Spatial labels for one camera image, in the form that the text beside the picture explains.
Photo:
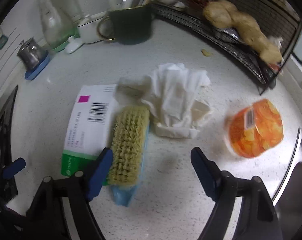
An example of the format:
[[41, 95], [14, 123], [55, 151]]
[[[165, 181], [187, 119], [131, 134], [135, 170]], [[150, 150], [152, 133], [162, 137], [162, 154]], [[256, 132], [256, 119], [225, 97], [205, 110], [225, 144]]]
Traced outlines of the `green white medicine box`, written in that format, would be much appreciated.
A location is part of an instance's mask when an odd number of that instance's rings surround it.
[[66, 130], [60, 173], [72, 176], [110, 146], [117, 85], [83, 86], [73, 105]]

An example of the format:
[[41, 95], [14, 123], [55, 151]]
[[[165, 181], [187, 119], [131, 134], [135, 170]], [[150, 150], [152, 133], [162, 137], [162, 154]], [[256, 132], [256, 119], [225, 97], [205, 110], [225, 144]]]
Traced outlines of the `scrub brush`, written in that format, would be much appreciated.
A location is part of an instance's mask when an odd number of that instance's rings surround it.
[[117, 205], [129, 206], [140, 183], [149, 119], [145, 106], [126, 106], [116, 116], [107, 182]]

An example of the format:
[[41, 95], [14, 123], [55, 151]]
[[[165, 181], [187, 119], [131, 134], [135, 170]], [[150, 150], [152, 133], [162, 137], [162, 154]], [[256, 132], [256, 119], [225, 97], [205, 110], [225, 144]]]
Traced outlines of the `orange plastic jar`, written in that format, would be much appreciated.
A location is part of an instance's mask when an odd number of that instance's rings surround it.
[[241, 158], [256, 158], [277, 146], [283, 137], [281, 115], [268, 99], [254, 102], [225, 120], [226, 146]]

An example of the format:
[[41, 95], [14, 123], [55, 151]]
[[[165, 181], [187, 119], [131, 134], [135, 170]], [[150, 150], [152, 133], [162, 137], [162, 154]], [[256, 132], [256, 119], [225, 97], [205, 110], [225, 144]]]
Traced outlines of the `stainless steel sink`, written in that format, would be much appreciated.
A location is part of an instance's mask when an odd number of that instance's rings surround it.
[[302, 130], [299, 129], [288, 168], [272, 198], [283, 239], [293, 239], [302, 227]]

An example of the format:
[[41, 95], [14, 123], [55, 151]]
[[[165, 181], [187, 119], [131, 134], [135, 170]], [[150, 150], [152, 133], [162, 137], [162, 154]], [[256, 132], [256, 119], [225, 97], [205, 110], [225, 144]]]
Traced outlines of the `white crumpled tissue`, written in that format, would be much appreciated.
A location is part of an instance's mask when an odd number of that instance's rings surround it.
[[194, 139], [212, 113], [208, 102], [197, 100], [200, 89], [211, 84], [204, 69], [165, 63], [150, 75], [137, 80], [122, 77], [118, 84], [142, 93], [141, 103], [148, 107], [161, 137]]

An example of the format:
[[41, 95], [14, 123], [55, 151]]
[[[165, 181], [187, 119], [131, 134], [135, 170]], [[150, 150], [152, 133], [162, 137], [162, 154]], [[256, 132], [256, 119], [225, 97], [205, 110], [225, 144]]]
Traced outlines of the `blue coaster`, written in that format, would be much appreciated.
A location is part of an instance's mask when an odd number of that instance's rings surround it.
[[25, 72], [24, 79], [28, 81], [34, 80], [40, 73], [41, 71], [49, 64], [50, 62], [50, 55], [48, 54], [45, 59], [32, 71], [27, 70]]

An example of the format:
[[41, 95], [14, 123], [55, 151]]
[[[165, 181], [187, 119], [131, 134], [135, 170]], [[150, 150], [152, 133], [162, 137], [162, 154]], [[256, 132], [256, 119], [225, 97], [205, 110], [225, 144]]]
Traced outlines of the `steel teapot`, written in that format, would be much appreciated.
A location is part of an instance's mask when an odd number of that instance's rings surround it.
[[34, 38], [20, 42], [17, 56], [29, 72], [33, 72], [48, 56], [49, 52], [42, 48]]

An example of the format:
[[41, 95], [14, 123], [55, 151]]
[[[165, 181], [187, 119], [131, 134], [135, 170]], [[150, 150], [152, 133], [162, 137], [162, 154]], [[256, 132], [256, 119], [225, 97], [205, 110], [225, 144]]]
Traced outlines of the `white ceramic cup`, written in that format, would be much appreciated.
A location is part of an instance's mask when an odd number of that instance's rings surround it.
[[102, 40], [97, 33], [97, 26], [103, 19], [106, 12], [100, 12], [94, 15], [86, 15], [78, 24], [77, 29], [80, 38], [85, 44], [92, 44]]

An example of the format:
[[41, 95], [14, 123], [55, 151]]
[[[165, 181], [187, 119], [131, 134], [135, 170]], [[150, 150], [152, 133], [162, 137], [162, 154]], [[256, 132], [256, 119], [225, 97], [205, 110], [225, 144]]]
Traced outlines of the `dark green mug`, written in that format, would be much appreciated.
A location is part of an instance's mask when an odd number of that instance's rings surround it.
[[[101, 32], [101, 25], [107, 21], [111, 23], [111, 34], [105, 36]], [[124, 45], [146, 42], [152, 35], [151, 5], [108, 11], [97, 25], [96, 32], [104, 41], [116, 41]]]

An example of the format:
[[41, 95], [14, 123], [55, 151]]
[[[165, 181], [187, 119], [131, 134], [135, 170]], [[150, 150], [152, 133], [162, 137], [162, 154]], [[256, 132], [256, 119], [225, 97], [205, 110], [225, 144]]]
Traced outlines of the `glass carafe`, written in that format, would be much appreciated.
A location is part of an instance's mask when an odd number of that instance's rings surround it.
[[68, 38], [76, 35], [71, 17], [56, 5], [55, 0], [37, 0], [44, 38], [54, 52], [64, 50]]

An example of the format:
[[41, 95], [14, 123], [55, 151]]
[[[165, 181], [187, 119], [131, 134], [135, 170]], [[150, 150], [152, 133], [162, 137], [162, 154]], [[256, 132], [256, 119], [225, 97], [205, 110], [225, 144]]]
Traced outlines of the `ginger root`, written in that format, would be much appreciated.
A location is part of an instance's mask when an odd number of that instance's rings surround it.
[[251, 15], [239, 11], [227, 1], [211, 1], [203, 9], [203, 16], [216, 28], [235, 28], [240, 38], [255, 50], [266, 63], [276, 64], [282, 61], [279, 48], [261, 31], [257, 21]]

